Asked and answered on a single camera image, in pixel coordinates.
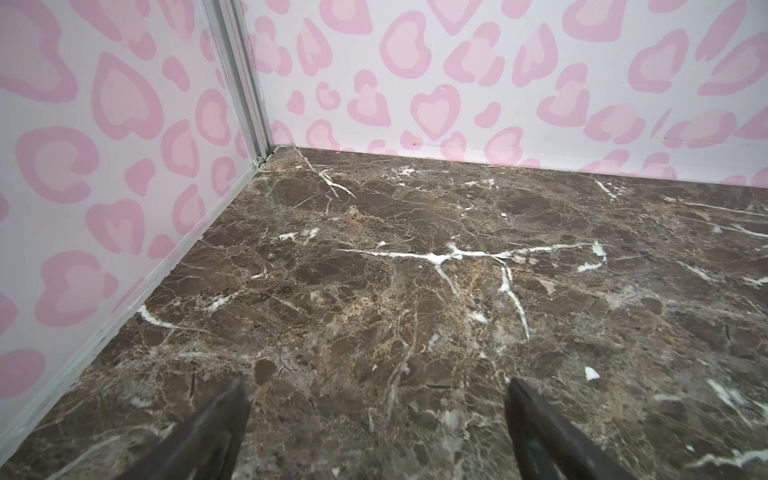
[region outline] pink and white wall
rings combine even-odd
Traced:
[[[0,0],[0,464],[250,179],[193,0]]]
[[[275,144],[768,187],[764,0],[245,0]]]

